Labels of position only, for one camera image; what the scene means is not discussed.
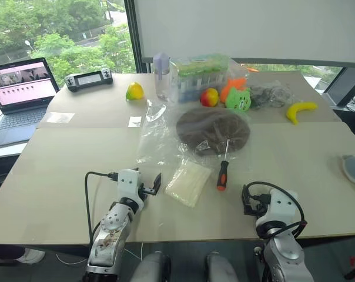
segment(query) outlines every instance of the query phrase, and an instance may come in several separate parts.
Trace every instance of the clear bottle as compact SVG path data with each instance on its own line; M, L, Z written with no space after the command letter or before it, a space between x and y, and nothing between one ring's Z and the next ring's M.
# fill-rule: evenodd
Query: clear bottle
M153 58L156 96L167 101L170 91L170 58L165 53L158 53Z

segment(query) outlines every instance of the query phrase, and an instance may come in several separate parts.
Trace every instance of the orange toy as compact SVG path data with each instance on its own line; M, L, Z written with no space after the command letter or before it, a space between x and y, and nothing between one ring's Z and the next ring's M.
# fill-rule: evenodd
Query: orange toy
M219 100L221 101L221 103L226 102L227 96L229 95L232 87L235 87L237 90L240 91L246 90L246 82L247 82L246 78L235 78L235 79L229 78L226 86L220 92Z

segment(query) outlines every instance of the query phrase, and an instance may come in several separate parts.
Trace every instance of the screwdriver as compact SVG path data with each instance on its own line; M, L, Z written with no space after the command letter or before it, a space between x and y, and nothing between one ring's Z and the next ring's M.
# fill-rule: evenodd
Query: screwdriver
M225 151L225 159L220 162L220 170L217 181L217 189L219 191L226 190L227 185L227 167L229 166L229 162L226 161L227 150L229 148L230 139L227 139L226 151Z

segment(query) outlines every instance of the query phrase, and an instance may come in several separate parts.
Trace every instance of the laptop screen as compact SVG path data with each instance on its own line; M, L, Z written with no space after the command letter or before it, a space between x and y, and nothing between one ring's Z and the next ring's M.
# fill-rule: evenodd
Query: laptop screen
M56 83L45 61L0 66L0 109L22 109L48 103Z

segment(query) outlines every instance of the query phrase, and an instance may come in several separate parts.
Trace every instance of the plastic box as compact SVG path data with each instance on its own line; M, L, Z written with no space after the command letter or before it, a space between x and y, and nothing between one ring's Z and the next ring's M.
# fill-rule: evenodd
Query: plastic box
M197 101L204 90L218 91L227 82L230 58L221 54L203 55L170 60L170 101Z

